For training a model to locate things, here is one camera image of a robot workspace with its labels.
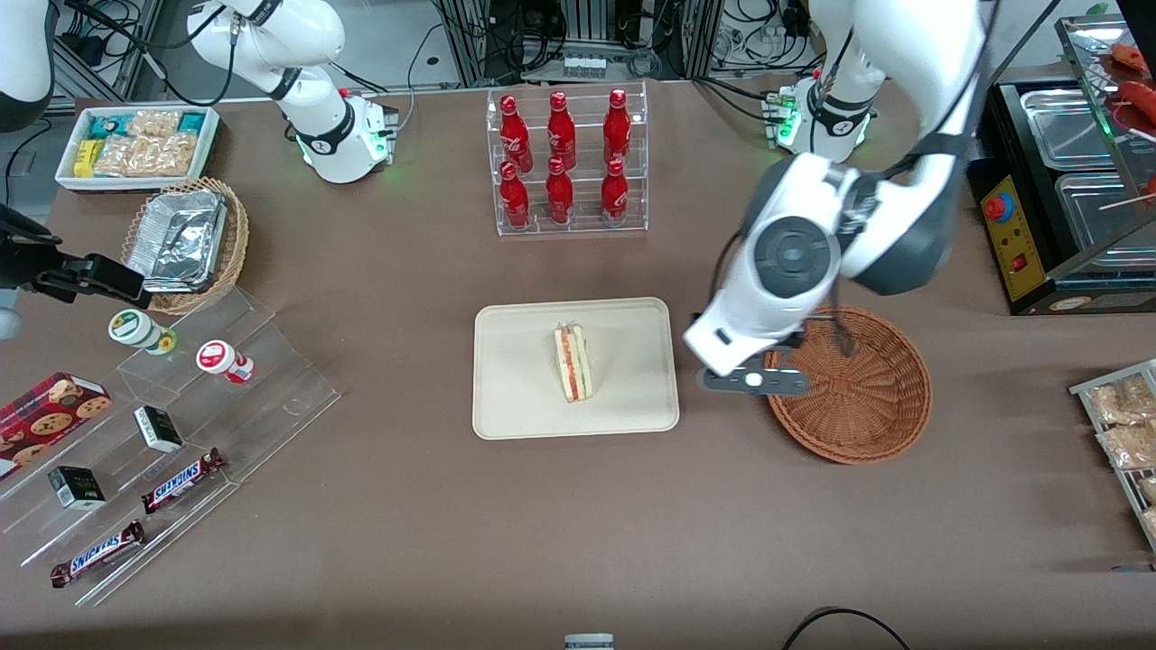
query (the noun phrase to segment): yellow control panel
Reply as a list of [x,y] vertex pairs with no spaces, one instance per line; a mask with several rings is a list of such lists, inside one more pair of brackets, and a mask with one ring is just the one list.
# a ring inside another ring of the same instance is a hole
[[1039,261],[1028,221],[1020,209],[1020,197],[1010,176],[984,197],[979,209],[984,213],[987,236],[995,249],[1003,286],[1011,300],[1017,301],[1044,283],[1044,265]]

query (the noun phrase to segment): red cookie box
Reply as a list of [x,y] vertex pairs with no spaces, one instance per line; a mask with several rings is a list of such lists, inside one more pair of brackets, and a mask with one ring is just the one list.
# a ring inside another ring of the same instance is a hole
[[111,404],[99,384],[55,372],[0,408],[0,480]]

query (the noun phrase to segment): coca-cola bottle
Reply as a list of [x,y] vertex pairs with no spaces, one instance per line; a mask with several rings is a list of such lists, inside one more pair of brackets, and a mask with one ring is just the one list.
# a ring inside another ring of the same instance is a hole
[[610,110],[602,123],[602,157],[610,164],[615,157],[623,161],[630,153],[630,113],[627,112],[627,91],[610,90]]
[[502,175],[498,193],[502,194],[506,222],[514,230],[525,230],[529,228],[529,194],[526,193],[526,184],[518,178],[518,169],[511,161],[502,161],[498,171]]
[[502,148],[506,158],[518,165],[518,171],[529,173],[534,169],[534,155],[529,153],[529,130],[526,120],[518,115],[518,102],[505,95],[498,102],[502,108]]
[[550,121],[546,125],[550,138],[550,155],[562,158],[566,170],[578,164],[578,139],[575,134],[575,118],[566,110],[566,94],[550,93]]
[[630,185],[622,176],[622,158],[614,158],[606,165],[602,179],[602,222],[610,228],[622,226],[627,220],[627,192]]
[[566,175],[561,156],[550,158],[550,177],[546,179],[546,195],[550,201],[550,220],[558,226],[570,223],[575,210],[575,186]]

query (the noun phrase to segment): wicker basket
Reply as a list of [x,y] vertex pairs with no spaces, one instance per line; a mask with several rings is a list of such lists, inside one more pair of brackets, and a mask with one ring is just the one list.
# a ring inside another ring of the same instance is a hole
[[[840,354],[833,323],[809,322],[787,365],[810,378],[810,391],[769,397],[771,409],[788,434],[823,458],[847,465],[890,460],[927,427],[931,377],[916,346],[887,320],[852,306],[840,306],[839,319],[854,339],[854,354]],[[773,356],[768,363],[778,361]]]
[[[184,316],[201,304],[220,300],[237,283],[240,267],[245,264],[245,246],[249,244],[249,216],[245,215],[245,206],[240,205],[237,194],[228,185],[214,178],[198,178],[180,183],[165,187],[162,193],[171,194],[194,190],[213,190],[224,194],[229,201],[225,231],[221,239],[221,253],[217,258],[216,279],[213,280],[213,285],[208,289],[199,294],[153,294],[153,303],[149,305],[151,311]],[[128,261],[128,253],[133,250],[136,230],[140,228],[143,215],[144,206],[142,205],[141,209],[136,210],[136,219],[133,219],[133,224],[128,228],[125,244],[120,246],[121,264]]]

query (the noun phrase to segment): red button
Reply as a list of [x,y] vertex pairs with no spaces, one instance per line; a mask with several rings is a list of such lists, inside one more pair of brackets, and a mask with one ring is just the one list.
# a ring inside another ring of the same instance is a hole
[[999,197],[993,197],[984,202],[984,216],[991,219],[992,221],[1003,216],[1003,213],[1007,212],[1007,209],[1008,205]]

